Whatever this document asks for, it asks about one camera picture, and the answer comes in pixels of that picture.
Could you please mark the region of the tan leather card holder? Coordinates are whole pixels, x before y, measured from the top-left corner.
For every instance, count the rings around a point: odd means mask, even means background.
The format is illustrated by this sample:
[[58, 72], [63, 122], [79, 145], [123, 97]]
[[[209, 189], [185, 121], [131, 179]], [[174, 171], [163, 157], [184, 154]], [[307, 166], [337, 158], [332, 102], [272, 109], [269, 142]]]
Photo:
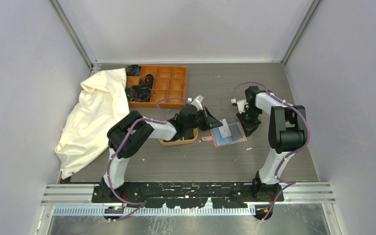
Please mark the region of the tan leather card holder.
[[210, 130], [211, 135], [202, 137], [201, 141], [211, 141], [215, 147], [222, 147], [247, 141], [240, 122], [227, 124]]

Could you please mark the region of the black card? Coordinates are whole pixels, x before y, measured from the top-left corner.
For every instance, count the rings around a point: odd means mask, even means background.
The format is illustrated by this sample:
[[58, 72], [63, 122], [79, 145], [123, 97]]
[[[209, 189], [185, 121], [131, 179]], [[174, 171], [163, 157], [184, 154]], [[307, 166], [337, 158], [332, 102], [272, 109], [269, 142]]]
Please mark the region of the black card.
[[241, 125], [236, 122], [229, 125], [232, 142], [238, 142], [244, 140], [243, 129]]

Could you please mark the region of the yellow oval tray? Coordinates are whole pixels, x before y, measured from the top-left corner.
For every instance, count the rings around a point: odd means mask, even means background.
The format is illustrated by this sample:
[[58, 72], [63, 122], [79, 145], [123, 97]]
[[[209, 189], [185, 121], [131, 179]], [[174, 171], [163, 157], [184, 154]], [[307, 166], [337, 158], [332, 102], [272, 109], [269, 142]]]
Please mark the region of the yellow oval tray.
[[175, 145], [182, 145], [182, 144], [191, 144], [194, 143], [198, 138], [198, 128], [194, 128], [192, 130], [185, 131], [183, 137], [181, 139], [175, 141], [165, 141], [163, 139], [159, 139], [159, 142], [163, 146], [175, 146]]

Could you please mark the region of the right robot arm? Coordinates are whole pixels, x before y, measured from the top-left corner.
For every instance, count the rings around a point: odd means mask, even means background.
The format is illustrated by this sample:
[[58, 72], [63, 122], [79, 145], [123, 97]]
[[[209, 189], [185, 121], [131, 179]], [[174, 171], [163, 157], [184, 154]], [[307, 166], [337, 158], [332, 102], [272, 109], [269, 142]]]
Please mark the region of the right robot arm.
[[269, 115], [268, 142], [270, 151], [263, 167], [256, 173], [252, 184], [252, 195], [258, 201], [281, 191], [280, 176], [289, 159], [305, 148], [310, 140], [306, 120], [306, 109], [291, 105], [274, 95], [270, 90], [261, 90], [257, 85], [245, 90], [245, 99], [231, 104], [238, 108], [239, 119], [244, 133], [250, 136], [261, 121], [259, 115]]

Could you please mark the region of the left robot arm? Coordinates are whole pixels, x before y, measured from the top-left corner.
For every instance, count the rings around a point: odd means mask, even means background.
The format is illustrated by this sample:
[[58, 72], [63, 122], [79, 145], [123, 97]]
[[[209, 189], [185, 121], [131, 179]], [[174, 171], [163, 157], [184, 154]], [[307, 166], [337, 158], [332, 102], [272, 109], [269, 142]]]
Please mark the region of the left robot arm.
[[178, 141], [187, 131], [198, 128], [208, 131], [223, 123], [213, 117], [206, 107], [187, 104], [169, 120], [147, 118], [134, 110], [115, 124], [107, 133], [110, 158], [102, 178], [104, 196], [111, 202], [123, 196], [124, 175], [130, 157], [135, 155], [148, 139]]

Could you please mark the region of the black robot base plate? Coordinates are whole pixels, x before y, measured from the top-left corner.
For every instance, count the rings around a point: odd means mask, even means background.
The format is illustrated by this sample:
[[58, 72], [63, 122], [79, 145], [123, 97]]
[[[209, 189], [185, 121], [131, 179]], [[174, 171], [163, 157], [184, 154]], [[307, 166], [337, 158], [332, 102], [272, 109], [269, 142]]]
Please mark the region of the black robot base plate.
[[274, 195], [254, 197], [253, 182], [126, 182], [115, 192], [102, 184], [94, 187], [93, 203], [131, 203], [135, 208], [182, 209], [203, 208], [210, 201], [214, 209], [244, 208], [247, 203], [284, 201], [280, 191]]

